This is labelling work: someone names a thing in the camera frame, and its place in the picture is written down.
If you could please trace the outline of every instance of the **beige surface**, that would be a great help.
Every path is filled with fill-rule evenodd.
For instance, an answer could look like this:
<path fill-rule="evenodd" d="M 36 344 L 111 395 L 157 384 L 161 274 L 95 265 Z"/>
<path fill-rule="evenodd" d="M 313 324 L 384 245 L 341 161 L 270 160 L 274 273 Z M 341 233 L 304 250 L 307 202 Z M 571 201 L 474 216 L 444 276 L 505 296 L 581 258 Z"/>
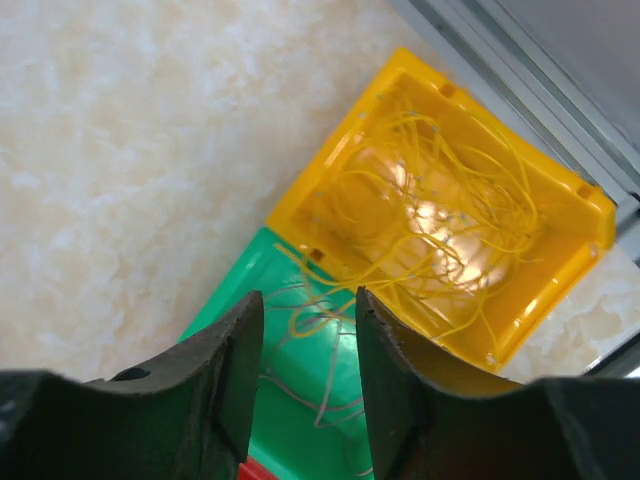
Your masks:
<path fill-rule="evenodd" d="M 444 68 L 383 0 L 0 2 L 0 368 L 172 344 L 401 44 Z M 509 374 L 575 371 L 638 290 L 611 255 Z"/>

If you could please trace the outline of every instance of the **plastic bin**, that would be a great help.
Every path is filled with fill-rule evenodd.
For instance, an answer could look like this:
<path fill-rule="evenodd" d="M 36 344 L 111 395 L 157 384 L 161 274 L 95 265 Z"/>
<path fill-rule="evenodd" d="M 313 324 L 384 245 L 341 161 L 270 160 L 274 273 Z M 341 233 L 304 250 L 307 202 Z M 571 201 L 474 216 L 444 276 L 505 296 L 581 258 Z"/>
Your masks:
<path fill-rule="evenodd" d="M 247 292 L 260 290 L 266 299 L 263 373 L 267 361 L 271 360 L 274 372 L 291 390 L 319 404 L 327 381 L 336 326 L 328 325 L 309 338 L 292 340 L 271 357 L 287 330 L 291 311 L 270 308 L 301 304 L 307 298 L 305 290 L 300 288 L 268 298 L 270 292 L 301 282 L 298 266 L 274 248 L 276 244 L 291 248 L 267 228 L 257 233 L 183 338 L 215 321 Z M 326 291 L 316 284 L 312 284 L 312 288 L 314 295 Z M 342 305 L 350 298 L 350 292 L 343 291 L 334 296 L 334 301 Z M 353 315 L 353 307 L 348 313 Z M 343 331 L 354 332 L 355 327 L 345 323 Z M 361 395 L 355 336 L 345 336 L 340 342 L 329 404 L 346 405 Z M 358 408 L 327 412 L 325 421 L 336 421 Z M 321 429 L 314 427 L 315 418 L 314 410 L 295 401 L 272 382 L 261 379 L 256 396 L 250 455 L 282 480 L 353 479 L 357 478 L 354 473 L 366 472 L 370 468 L 364 415 L 336 427 Z"/>
<path fill-rule="evenodd" d="M 317 217 L 310 213 L 310 205 L 319 202 L 317 198 L 345 168 L 345 152 L 388 114 L 391 107 L 386 94 L 392 90 L 403 91 L 413 105 L 429 116 L 435 118 L 446 112 L 457 128 L 457 135 L 467 145 L 490 153 L 510 171 L 518 168 L 514 151 L 524 161 L 531 197 L 544 232 L 528 252 L 540 261 L 522 265 L 501 292 L 483 307 L 497 340 L 499 364 L 504 365 L 556 303 L 610 248 L 615 233 L 615 207 L 599 188 L 585 183 L 519 138 L 467 92 L 407 50 L 400 49 L 391 58 L 281 199 L 267 225 L 297 251 L 310 252 L 316 264 L 335 279 L 353 277 L 367 266 L 362 257 L 354 255 L 349 243 L 340 240 L 331 229 L 313 225 Z M 446 188 L 438 180 L 433 181 L 434 190 Z M 353 191 L 351 211 L 364 212 L 363 218 L 369 215 L 372 221 L 380 217 L 382 207 L 367 197 L 366 185 L 354 180 L 348 188 Z M 416 257 L 421 255 L 417 250 L 412 253 Z M 385 271 L 379 271 L 378 275 L 390 277 Z M 456 306 L 444 315 L 447 321 L 427 322 L 426 318 L 434 316 L 433 306 L 416 300 L 408 291 L 401 291 L 394 298 L 386 289 L 369 288 L 404 323 L 429 338 L 462 325 L 471 315 L 470 307 Z M 442 345 L 480 368 L 495 371 L 499 367 L 492 357 L 491 334 L 481 321 L 443 338 Z"/>

